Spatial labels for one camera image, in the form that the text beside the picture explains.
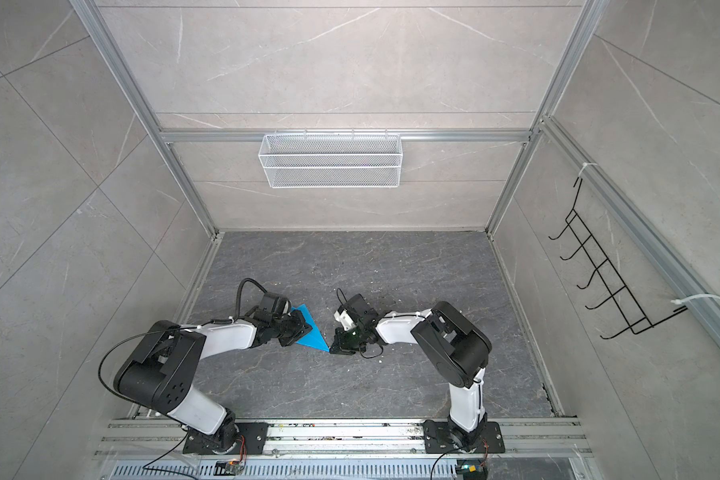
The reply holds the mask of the blue square paper sheet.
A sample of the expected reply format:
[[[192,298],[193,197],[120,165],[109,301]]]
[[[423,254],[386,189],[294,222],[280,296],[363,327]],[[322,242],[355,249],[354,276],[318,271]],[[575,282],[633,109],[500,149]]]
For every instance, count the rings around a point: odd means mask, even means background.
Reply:
[[[292,312],[299,311],[303,316],[306,324],[311,327],[311,330],[306,333],[303,337],[296,341],[298,345],[305,347],[314,348],[319,351],[328,352],[329,346],[327,345],[323,335],[321,334],[318,326],[316,325],[312,315],[310,314],[307,306],[302,304],[298,307],[294,307]]]

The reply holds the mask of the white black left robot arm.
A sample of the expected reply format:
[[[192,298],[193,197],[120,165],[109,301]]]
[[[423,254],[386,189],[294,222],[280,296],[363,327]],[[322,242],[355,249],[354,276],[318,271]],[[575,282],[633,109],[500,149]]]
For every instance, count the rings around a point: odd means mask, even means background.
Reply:
[[[193,385],[202,360],[277,341],[288,347],[307,336],[312,325],[279,294],[265,293],[247,312],[201,325],[158,321],[114,376],[113,391],[205,436],[230,429],[234,414]]]

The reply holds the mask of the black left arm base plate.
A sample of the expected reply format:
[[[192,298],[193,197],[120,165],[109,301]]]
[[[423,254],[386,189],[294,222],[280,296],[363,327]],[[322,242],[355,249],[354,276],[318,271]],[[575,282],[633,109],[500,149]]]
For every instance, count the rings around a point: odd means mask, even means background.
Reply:
[[[245,448],[247,455],[263,453],[269,424],[266,422],[235,422],[224,424],[213,435],[190,429],[184,443],[184,454],[239,455]]]

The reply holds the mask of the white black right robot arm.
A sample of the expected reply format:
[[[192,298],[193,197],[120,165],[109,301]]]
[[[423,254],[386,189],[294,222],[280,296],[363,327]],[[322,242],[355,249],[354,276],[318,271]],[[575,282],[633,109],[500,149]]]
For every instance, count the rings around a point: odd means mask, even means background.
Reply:
[[[329,349],[332,354],[363,354],[371,344],[418,345],[449,384],[451,429],[468,436],[482,428],[483,379],[492,344],[452,304],[439,301],[422,311],[380,314],[357,294],[340,300],[334,320],[339,326]]]

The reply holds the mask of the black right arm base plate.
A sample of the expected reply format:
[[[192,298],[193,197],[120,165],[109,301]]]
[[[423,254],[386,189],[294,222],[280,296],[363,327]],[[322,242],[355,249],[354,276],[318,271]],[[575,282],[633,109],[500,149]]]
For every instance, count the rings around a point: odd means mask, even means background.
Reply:
[[[476,429],[466,432],[453,421],[425,420],[422,423],[425,450],[428,454],[506,452],[504,438],[497,422],[481,420]]]

